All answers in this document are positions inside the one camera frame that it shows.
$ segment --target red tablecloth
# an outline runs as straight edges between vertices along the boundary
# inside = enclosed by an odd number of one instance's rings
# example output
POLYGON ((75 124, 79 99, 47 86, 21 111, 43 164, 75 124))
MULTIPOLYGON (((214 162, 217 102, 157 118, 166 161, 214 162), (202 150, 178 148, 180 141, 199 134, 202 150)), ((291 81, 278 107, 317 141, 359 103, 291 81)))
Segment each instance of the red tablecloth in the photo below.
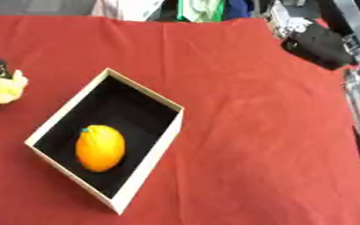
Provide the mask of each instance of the red tablecloth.
POLYGON ((288 55, 262 20, 0 17, 0 57, 31 82, 0 107, 0 224, 360 225, 340 73, 288 55), (106 67, 186 109, 121 216, 23 144, 106 67))

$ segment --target green object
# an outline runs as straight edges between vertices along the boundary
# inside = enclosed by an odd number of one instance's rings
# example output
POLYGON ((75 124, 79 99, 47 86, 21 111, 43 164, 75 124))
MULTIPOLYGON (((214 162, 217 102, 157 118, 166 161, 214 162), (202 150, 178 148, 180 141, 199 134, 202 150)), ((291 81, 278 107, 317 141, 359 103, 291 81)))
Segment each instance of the green object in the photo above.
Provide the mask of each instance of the green object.
POLYGON ((222 21, 225 0, 178 0, 177 20, 190 22, 222 21))

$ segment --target orange fruit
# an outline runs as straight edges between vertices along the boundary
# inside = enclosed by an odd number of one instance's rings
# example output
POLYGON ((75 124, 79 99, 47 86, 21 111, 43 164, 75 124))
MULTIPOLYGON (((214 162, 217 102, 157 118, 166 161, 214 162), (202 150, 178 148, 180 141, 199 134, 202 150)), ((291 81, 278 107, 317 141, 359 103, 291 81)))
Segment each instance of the orange fruit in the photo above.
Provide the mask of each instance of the orange fruit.
POLYGON ((76 142, 76 156, 89 171, 102 172, 119 163, 126 153, 123 135, 114 128, 90 125, 76 142))

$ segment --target table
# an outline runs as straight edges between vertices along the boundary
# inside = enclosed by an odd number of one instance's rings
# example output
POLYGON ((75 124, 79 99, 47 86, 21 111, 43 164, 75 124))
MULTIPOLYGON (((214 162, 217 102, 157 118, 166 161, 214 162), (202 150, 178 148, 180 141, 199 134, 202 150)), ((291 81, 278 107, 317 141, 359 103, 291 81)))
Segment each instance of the table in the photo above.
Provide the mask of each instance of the table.
POLYGON ((0 106, 0 224, 360 224, 340 73, 281 50, 262 20, 0 17, 0 57, 31 82, 0 106), (23 144, 106 67, 185 106, 121 216, 23 144))

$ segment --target wooden box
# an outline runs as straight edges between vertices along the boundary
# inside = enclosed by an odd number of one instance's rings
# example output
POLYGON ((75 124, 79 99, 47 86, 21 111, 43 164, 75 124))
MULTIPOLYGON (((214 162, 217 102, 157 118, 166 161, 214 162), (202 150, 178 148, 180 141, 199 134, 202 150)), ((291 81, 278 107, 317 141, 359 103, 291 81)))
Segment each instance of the wooden box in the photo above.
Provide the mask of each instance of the wooden box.
POLYGON ((180 131, 184 108, 112 69, 105 69, 26 141, 38 156, 122 214, 180 131), (126 154, 105 172, 85 170, 75 144, 83 127, 120 131, 126 154))

